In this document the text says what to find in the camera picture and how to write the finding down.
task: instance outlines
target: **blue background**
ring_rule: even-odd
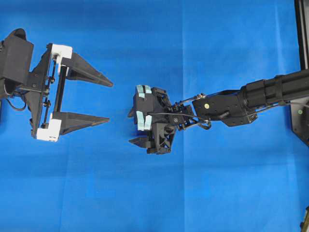
[[[293,1],[11,0],[1,3],[0,25],[0,38],[26,30],[31,68],[46,44],[65,44],[114,82],[67,81],[63,111],[111,122],[58,143],[32,139],[30,112],[4,103],[1,232],[299,230],[309,156],[289,109],[179,132],[164,156],[127,142],[137,132],[126,117],[137,84],[175,102],[298,71]]]

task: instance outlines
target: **wire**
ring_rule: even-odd
[[[303,107],[306,107],[306,108],[309,108],[309,105],[307,104],[303,104],[303,103],[299,103],[299,102],[286,102],[285,103],[286,105],[300,105],[300,106],[303,106]],[[259,111],[256,111],[255,113],[252,113],[252,114],[248,114],[248,115],[244,115],[244,116],[238,116],[238,117],[230,117],[230,118],[240,118],[240,117],[250,117],[250,116],[253,116],[253,115],[256,115],[256,114],[259,114],[259,113],[262,113],[262,112],[265,112],[267,110],[270,110],[270,109],[273,109],[277,106],[284,106],[284,105],[273,105],[273,106],[270,106],[270,107],[266,107],[265,109],[262,109],[262,110],[259,110]]]
[[[178,114],[178,113],[149,113],[149,115],[180,115],[180,116],[186,116],[186,117],[196,117],[198,119],[201,119],[202,121],[208,121],[208,119],[203,118],[203,117],[198,117],[195,115],[186,115],[186,114]]]
[[[286,105],[300,105],[300,106],[309,108],[309,105],[303,104],[303,103],[299,103],[299,102],[286,102],[285,104],[286,104]],[[277,104],[277,105],[272,105],[272,106],[266,107],[266,108],[264,108],[264,109],[262,109],[262,110],[259,110],[259,111],[256,111],[256,112],[254,112],[254,113],[248,114],[248,115],[237,116],[237,117],[227,117],[226,119],[228,119],[228,118],[250,117],[250,116],[253,116],[253,115],[256,115],[256,114],[265,112],[265,111],[267,111],[267,110],[276,108],[276,107],[278,107],[278,106],[283,106],[283,105],[279,105],[279,104]],[[150,115],[180,115],[180,116],[186,116],[186,117],[191,117],[191,118],[196,117],[196,118],[202,120],[202,122],[204,122],[204,121],[210,121],[210,120],[211,120],[211,119],[206,119],[206,118],[198,117],[198,116],[195,116],[195,115],[186,115],[186,114],[178,114],[178,113],[150,113]]]
[[[14,110],[16,110],[16,111],[24,111],[25,108],[26,108],[26,106],[27,106],[27,104],[26,104],[26,101],[24,100],[23,97],[21,97],[21,99],[22,99],[23,102],[25,103],[25,105],[24,105],[23,108],[16,108],[15,106],[13,106],[13,104],[10,102],[10,100],[8,100],[8,99],[6,99],[6,100],[7,100],[7,102],[9,103],[9,105],[10,105]]]
[[[298,103],[298,102],[290,102],[290,103],[287,103],[287,105],[301,105],[301,106],[304,106],[306,108],[309,108],[309,105],[303,104],[303,103]]]

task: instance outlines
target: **metal frame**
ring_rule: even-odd
[[[295,0],[295,14],[299,44],[300,67],[308,69],[309,60],[309,0]],[[295,102],[307,104],[309,97],[297,99]],[[291,105],[292,131],[306,144],[309,145],[309,111],[302,106]]]

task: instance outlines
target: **robotic hand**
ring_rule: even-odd
[[[134,117],[138,130],[145,131],[146,137],[130,142],[146,148],[147,153],[169,153],[176,129],[200,126],[208,130],[211,121],[222,121],[229,127],[250,124],[257,119],[258,113],[290,104],[298,104],[307,112],[308,105],[290,102],[306,96],[309,96],[309,70],[249,83],[240,90],[199,94],[174,105],[165,90],[137,86],[128,117]],[[191,105],[184,105],[189,101],[192,101],[196,115]],[[308,125],[309,118],[304,118],[303,123]]]
[[[105,117],[96,117],[76,113],[61,112],[61,103],[66,79],[91,82],[112,87],[113,83],[95,70],[69,46],[48,44],[41,61],[29,72],[33,44],[26,40],[23,29],[14,30],[0,43],[0,100],[6,99],[17,111],[23,111],[28,105],[31,111],[30,124],[33,138],[56,142],[60,135],[89,126],[108,122]],[[50,121],[47,115],[51,102],[48,100],[50,85],[55,81],[56,65],[59,76],[56,102]],[[20,97],[25,106],[14,107],[9,98]],[[41,123],[42,111],[45,116]]]

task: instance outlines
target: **blue fabric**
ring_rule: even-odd
[[[164,156],[127,142],[136,126],[126,117],[138,84],[166,89],[175,102],[299,70],[293,1],[11,0],[1,8],[0,38],[24,28],[32,68],[47,43],[66,44],[114,87],[67,81],[63,111],[111,122],[58,143],[32,139],[30,112],[4,102],[0,231],[299,230],[309,157],[287,108],[251,125],[179,132]]]

